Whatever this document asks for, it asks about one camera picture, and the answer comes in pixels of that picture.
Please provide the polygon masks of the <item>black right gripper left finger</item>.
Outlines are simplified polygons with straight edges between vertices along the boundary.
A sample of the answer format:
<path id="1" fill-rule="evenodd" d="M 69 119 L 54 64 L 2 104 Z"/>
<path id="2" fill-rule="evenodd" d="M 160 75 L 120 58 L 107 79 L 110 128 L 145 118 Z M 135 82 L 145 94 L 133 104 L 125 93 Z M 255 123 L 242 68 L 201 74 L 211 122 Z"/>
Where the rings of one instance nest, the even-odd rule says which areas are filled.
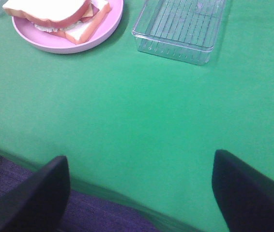
<path id="1" fill-rule="evenodd" d="M 0 197 L 0 232 L 55 232 L 70 195 L 66 156 L 57 156 Z"/>

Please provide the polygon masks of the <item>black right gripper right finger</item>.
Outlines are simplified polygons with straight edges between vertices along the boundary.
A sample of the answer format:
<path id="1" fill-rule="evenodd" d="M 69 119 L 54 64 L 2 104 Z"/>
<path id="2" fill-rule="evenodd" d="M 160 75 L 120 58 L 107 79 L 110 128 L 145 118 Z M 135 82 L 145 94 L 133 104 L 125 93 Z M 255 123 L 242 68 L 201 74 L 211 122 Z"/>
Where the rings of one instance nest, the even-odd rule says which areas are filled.
<path id="1" fill-rule="evenodd" d="M 212 189 L 231 232 L 274 232 L 274 181 L 227 150 L 217 150 Z"/>

